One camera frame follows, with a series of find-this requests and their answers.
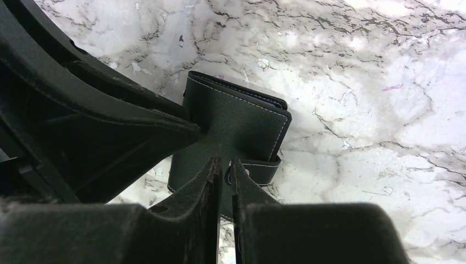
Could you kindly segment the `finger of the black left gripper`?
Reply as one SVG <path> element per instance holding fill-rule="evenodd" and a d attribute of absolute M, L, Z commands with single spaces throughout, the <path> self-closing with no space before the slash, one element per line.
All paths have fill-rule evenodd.
<path fill-rule="evenodd" d="M 106 203 L 199 137 L 199 127 L 100 92 L 1 8 L 1 195 Z"/>
<path fill-rule="evenodd" d="M 48 55 L 86 84 L 127 103 L 188 119 L 188 111 L 181 105 L 144 88 L 79 48 L 34 1 L 3 3 Z"/>

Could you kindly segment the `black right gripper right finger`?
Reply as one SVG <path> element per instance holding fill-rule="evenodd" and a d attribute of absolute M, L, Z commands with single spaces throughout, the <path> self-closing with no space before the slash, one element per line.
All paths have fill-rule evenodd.
<path fill-rule="evenodd" d="M 237 263 L 408 263 L 386 212 L 373 203 L 281 204 L 230 167 Z"/>

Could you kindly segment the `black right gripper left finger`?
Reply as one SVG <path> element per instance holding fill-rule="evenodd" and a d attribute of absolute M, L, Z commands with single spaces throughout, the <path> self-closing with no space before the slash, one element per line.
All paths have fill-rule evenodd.
<path fill-rule="evenodd" d="M 217 263 L 220 158 L 160 203 L 1 208 L 1 263 Z"/>

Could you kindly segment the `black leather card holder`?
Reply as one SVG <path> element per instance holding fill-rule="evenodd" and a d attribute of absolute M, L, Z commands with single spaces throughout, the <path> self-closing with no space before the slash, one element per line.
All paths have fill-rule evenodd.
<path fill-rule="evenodd" d="M 212 157 L 222 161 L 221 216 L 233 220 L 230 166 L 239 159 L 250 178 L 268 185 L 280 163 L 280 146 L 292 115 L 285 100 L 190 71 L 182 105 L 200 128 L 193 145 L 171 159 L 168 189 L 177 191 Z"/>

